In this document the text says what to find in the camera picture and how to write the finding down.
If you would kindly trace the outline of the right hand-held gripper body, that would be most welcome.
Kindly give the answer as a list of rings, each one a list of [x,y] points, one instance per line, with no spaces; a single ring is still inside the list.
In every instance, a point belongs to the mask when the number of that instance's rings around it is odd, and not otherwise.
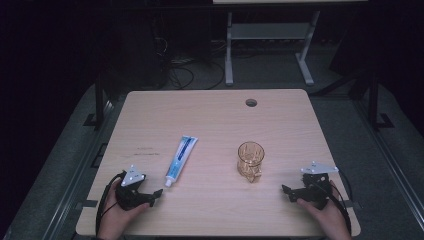
[[[337,173],[336,166],[330,166],[313,161],[310,166],[301,169],[304,189],[300,193],[300,198],[313,202],[318,209],[323,209],[327,203],[327,198],[332,192],[329,180],[329,173]]]

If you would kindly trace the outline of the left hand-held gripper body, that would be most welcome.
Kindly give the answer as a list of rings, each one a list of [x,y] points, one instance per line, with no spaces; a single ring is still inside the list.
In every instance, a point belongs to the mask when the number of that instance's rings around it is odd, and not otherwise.
[[[141,204],[149,202],[149,195],[139,193],[138,189],[144,182],[146,175],[141,173],[135,165],[131,165],[124,172],[124,178],[115,191],[116,199],[120,207],[129,211]]]

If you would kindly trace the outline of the blue white toothpaste tube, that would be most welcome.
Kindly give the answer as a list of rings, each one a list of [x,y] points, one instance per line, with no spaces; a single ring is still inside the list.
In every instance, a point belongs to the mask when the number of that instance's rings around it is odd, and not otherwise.
[[[193,136],[184,135],[181,137],[177,151],[165,176],[166,187],[171,187],[176,182],[197,141],[198,139]]]

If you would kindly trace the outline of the amber glass cup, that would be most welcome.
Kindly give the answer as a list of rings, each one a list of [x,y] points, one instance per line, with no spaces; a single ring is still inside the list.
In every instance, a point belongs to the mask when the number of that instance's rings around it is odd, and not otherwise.
[[[261,164],[265,157],[263,147],[253,141],[242,143],[238,148],[237,170],[250,183],[257,182],[262,176]]]

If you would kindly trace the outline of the person's left hand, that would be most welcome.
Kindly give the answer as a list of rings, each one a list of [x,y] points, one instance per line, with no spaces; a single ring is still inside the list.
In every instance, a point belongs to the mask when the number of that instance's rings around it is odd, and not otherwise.
[[[105,202],[106,212],[102,214],[99,231],[96,237],[100,240],[118,240],[130,223],[150,207],[148,203],[125,211],[117,203],[115,190],[120,185],[114,182],[108,192]]]

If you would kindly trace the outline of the person's right hand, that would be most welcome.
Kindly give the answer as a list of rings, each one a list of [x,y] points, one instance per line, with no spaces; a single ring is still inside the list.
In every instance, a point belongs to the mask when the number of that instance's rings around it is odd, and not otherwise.
[[[329,200],[322,210],[301,198],[297,199],[297,204],[318,222],[329,240],[352,240],[345,218],[332,200]]]

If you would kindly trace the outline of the black metal stand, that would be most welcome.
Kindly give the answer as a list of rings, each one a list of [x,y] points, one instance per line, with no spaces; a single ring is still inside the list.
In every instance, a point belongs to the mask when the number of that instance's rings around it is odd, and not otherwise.
[[[378,113],[378,78],[375,74],[369,80],[368,121],[375,131],[381,128],[393,128],[394,125],[387,114]]]
[[[86,117],[84,126],[92,126],[95,131],[99,130],[105,118],[104,87],[102,77],[98,76],[94,82],[95,90],[95,112]]]

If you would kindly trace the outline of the white metal table frame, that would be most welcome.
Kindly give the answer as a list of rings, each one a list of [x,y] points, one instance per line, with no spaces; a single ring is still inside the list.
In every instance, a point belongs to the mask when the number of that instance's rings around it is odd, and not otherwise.
[[[303,40],[300,52],[295,54],[297,64],[307,86],[315,84],[306,63],[306,56],[320,16],[315,11],[309,22],[302,23],[235,23],[233,13],[227,14],[225,84],[234,84],[232,66],[232,42],[234,40]]]

